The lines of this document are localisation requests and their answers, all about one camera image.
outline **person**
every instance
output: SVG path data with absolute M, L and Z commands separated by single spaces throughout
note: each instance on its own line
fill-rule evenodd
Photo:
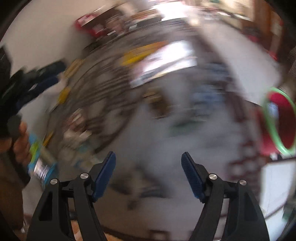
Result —
M 19 126 L 21 136 L 13 144 L 16 161 L 26 167 L 31 161 L 29 134 L 27 132 L 27 124 L 21 122 Z M 14 230 L 20 240 L 25 239 L 25 234 L 21 233 L 23 227 L 24 213 L 22 201 L 22 186 L 16 177 L 10 175 L 5 165 L 4 155 L 11 148 L 12 139 L 0 139 L 0 211 L 8 223 Z

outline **green object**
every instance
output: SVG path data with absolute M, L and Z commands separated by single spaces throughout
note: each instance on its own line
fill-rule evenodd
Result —
M 282 90 L 280 89 L 277 89 L 275 87 L 272 87 L 271 88 L 271 91 L 272 92 L 277 92 L 279 94 L 281 94 L 282 96 L 284 96 L 290 103 L 290 105 L 292 106 L 293 108 L 293 111 L 294 111 L 294 115 L 296 116 L 296 106 L 295 104 L 293 103 L 293 101 L 291 100 L 291 98 L 285 93 L 283 92 Z M 266 122 L 266 129 L 275 145 L 275 147 L 280 151 L 280 153 L 282 153 L 283 155 L 294 155 L 295 154 L 295 145 L 296 145 L 296 133 L 294 134 L 294 141 L 293 141 L 293 144 L 291 146 L 290 149 L 287 149 L 280 136 L 279 136 L 279 133 L 276 129 L 276 125 L 275 125 L 275 122 L 274 122 L 274 119 L 270 116 L 269 114 L 269 111 L 268 111 L 268 103 L 269 103 L 269 100 L 266 98 L 264 100 L 264 103 L 263 103 L 263 106 L 262 106 L 262 109 L 263 109 L 263 114 L 264 114 L 264 118 L 265 118 L 265 122 Z

